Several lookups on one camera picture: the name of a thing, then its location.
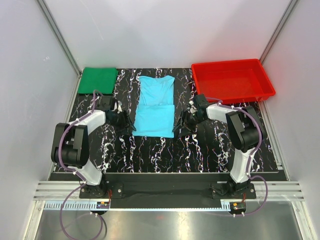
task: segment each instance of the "stainless steel surface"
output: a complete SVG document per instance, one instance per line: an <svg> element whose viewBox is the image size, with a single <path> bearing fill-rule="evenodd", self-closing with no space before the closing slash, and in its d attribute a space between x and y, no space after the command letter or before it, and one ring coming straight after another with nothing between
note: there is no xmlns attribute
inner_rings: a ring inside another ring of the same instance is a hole
<svg viewBox="0 0 320 240"><path fill-rule="evenodd" d="M276 42L279 34L281 33L282 29L284 28L286 22L288 21L290 15L292 14L292 12L294 11L297 3L299 2L299 0L291 0L288 4L288 6L286 7L278 25L276 26L268 44L266 45L261 57L260 57L260 62L262 64L264 64L268 53L270 52L271 48L273 47L274 43Z"/></svg>
<svg viewBox="0 0 320 240"><path fill-rule="evenodd" d="M258 207L248 204L248 211ZM75 220L83 211L65 211L67 232L79 240L95 236L100 221L91 215ZM293 207L289 202L268 202L253 216L220 217L207 212L127 212L103 215L105 240L301 240ZM60 229L59 211L43 211L36 240L67 239Z"/></svg>
<svg viewBox="0 0 320 240"><path fill-rule="evenodd" d="M67 43L64 39L64 37L62 36L47 4L45 3L45 0L36 0L36 2L38 3L40 9L42 10L50 28L52 29L54 35L56 36L56 39L58 40L62 50L65 53L65 56L68 58L73 70L75 71L75 73L80 76L81 74L81 69L79 68L75 58L73 57L71 51L69 50Z"/></svg>

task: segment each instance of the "red plastic tray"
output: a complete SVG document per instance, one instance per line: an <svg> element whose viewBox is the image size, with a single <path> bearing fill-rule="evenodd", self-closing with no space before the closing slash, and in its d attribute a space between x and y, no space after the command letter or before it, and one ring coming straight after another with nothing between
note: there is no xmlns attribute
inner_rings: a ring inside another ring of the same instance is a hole
<svg viewBox="0 0 320 240"><path fill-rule="evenodd" d="M191 68L198 94L224 104L264 101L276 94L258 59L195 63Z"/></svg>

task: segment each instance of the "robotic arm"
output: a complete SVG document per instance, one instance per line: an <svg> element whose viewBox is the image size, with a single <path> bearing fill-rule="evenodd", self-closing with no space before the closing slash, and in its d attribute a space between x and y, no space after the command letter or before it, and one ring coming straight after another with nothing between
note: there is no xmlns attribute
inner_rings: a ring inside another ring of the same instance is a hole
<svg viewBox="0 0 320 240"><path fill-rule="evenodd" d="M187 110L181 113L173 129L174 132L179 130L181 137L196 133L197 124L208 119L227 123L229 137L235 147L235 156L230 171L231 179L221 188L222 195L234 196L249 187L250 179L247 169L250 171L253 163L253 157L250 158L250 155L259 143L259 131L262 133L262 139L267 136L254 108L247 106L242 110L254 118L260 129L257 129L252 120L237 108L227 109L219 103L210 104L203 94L196 95L190 101Z"/></svg>
<svg viewBox="0 0 320 240"><path fill-rule="evenodd" d="M54 163L59 164L59 143L64 131L72 123L59 123L55 127L51 150L51 160ZM86 186L94 191L96 196L103 196L107 192L107 182L104 175L89 160L89 134L105 123L112 125L120 134L129 134L136 130L128 113L121 109L121 103L111 96L102 96L97 100L92 114L72 126L61 148L63 164L84 176Z"/></svg>

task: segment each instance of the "green cloth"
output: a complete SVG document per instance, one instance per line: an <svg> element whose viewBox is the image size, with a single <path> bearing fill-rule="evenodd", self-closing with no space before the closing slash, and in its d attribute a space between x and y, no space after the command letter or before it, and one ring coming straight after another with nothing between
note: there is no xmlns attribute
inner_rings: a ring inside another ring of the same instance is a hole
<svg viewBox="0 0 320 240"><path fill-rule="evenodd" d="M112 94L118 71L116 68L86 67L78 87L78 94L92 94L98 90L103 94Z"/></svg>

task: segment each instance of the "white panel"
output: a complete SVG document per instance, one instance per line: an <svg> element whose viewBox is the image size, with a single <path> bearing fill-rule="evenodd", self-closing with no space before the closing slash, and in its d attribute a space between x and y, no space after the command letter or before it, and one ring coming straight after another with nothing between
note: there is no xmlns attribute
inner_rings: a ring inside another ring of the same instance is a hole
<svg viewBox="0 0 320 240"><path fill-rule="evenodd" d="M0 1L1 239L22 239L77 77L35 0Z"/></svg>
<svg viewBox="0 0 320 240"><path fill-rule="evenodd" d="M319 12L320 1L300 1L264 67L276 90L267 108L280 148L320 236Z"/></svg>
<svg viewBox="0 0 320 240"><path fill-rule="evenodd" d="M46 0L80 68L260 58L289 0Z"/></svg>

